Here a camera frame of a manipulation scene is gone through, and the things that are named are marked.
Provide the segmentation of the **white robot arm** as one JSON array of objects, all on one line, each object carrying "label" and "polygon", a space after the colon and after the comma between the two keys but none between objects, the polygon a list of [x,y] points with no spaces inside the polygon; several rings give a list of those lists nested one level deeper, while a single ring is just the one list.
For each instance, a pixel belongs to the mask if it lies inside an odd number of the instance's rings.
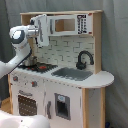
[{"label": "white robot arm", "polygon": [[[31,37],[29,26],[13,27],[9,35],[16,55],[7,63],[0,61],[0,79],[11,73],[32,52],[28,43],[28,38]],[[0,128],[50,128],[50,124],[43,115],[15,116],[0,110]]]}]

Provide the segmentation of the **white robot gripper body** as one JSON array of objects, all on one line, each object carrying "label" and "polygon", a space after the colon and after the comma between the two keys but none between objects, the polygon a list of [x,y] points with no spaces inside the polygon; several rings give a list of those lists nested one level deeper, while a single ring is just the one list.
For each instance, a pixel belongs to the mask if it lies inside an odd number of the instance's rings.
[{"label": "white robot gripper body", "polygon": [[34,25],[29,25],[28,26],[28,33],[27,36],[29,38],[35,38],[39,35],[39,29],[35,27]]}]

